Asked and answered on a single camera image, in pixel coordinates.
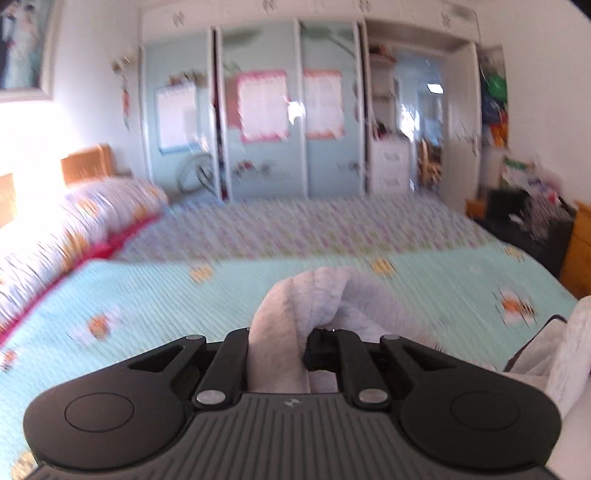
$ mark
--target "wedding photo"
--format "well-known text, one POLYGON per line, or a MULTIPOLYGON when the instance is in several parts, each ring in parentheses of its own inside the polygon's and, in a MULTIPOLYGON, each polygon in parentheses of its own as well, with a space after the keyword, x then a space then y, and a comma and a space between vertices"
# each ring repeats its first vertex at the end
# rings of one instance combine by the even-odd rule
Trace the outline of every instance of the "wedding photo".
POLYGON ((0 96, 42 87, 55 0, 0 0, 0 96))

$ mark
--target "wall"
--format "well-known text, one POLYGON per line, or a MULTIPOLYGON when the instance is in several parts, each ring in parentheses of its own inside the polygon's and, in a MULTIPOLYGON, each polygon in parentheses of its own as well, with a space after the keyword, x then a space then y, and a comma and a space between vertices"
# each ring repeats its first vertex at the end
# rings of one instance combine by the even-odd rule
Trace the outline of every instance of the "wall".
POLYGON ((122 119, 121 83, 110 63, 138 51, 138 0, 67 0, 56 45, 54 101, 0 103, 0 171, 15 171, 19 197, 45 192, 72 151, 109 143, 117 168, 145 177, 138 68, 129 72, 131 132, 122 119), (34 169, 37 182, 25 174, 34 169))
POLYGON ((478 14, 483 42, 505 54, 513 155, 536 155, 567 199, 591 202, 591 22, 568 0, 497 0, 478 14))

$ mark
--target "hanging ornament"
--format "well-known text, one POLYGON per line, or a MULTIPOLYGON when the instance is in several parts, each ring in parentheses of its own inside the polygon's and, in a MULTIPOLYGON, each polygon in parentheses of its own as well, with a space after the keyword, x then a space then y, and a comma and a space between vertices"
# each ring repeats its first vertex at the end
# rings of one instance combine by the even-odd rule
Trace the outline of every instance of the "hanging ornament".
POLYGON ((131 110, 131 97, 129 95, 129 89, 127 88, 127 77, 125 74, 121 74, 122 78, 122 100, 123 100, 123 122, 127 127, 127 131, 131 131, 129 128, 129 112, 131 110))
POLYGON ((125 68, 131 64, 129 57, 123 57, 121 61, 114 61, 111 65, 113 72, 121 80, 121 100, 123 104, 123 122, 127 131, 131 131, 129 127, 129 113, 131 111, 131 96, 129 95, 129 88, 127 83, 127 77, 125 75, 125 68))

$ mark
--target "red trim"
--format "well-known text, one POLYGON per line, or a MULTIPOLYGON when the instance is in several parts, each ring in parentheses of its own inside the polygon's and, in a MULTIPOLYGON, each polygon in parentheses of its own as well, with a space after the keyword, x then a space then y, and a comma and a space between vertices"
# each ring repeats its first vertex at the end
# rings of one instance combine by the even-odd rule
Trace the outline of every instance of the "red trim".
MULTIPOLYGON (((145 227, 156 221, 159 217, 159 215, 156 215, 154 217, 148 218, 147 220, 135 223, 127 230, 112 236, 106 242, 92 246, 92 248, 88 250, 86 255, 84 255, 84 257, 81 258, 80 261, 76 264, 72 272, 78 270, 90 260, 96 260, 99 258, 104 260, 110 259, 125 245, 127 240, 130 240, 132 237, 137 235, 141 230, 143 230, 145 227)), ((4 346, 4 344, 8 341, 9 337, 12 335, 14 330, 16 330, 16 328, 29 315, 29 313, 31 313, 32 309, 35 308, 37 304, 41 302, 45 297, 47 297, 53 290, 55 290, 57 286, 61 283, 61 281, 64 280, 64 278, 68 277, 72 272, 57 278, 34 300, 32 300, 22 313, 20 313, 19 315, 17 315, 9 321, 9 326, 4 331, 4 333, 0 335, 0 347, 4 346)))

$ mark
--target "framed photo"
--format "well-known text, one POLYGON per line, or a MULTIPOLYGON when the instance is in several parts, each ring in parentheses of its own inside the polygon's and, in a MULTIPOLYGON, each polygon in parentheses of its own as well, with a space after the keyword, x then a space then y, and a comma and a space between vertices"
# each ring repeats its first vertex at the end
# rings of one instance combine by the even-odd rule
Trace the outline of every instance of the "framed photo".
POLYGON ((0 102, 50 99, 63 0, 0 0, 0 102))

